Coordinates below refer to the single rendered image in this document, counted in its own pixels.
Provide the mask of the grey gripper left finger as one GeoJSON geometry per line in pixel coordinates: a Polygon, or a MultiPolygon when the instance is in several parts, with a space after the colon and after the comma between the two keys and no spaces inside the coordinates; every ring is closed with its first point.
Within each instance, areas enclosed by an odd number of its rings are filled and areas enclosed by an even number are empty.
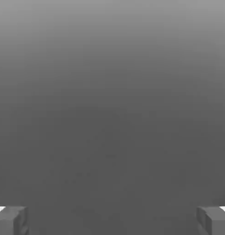
{"type": "Polygon", "coordinates": [[[0,206],[0,235],[29,235],[28,207],[0,206]]]}

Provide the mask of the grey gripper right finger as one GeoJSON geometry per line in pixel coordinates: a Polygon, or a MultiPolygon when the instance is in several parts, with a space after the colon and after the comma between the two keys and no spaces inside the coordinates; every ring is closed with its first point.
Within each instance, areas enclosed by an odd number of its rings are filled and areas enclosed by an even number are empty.
{"type": "Polygon", "coordinates": [[[197,207],[199,235],[225,235],[225,206],[197,207]]]}

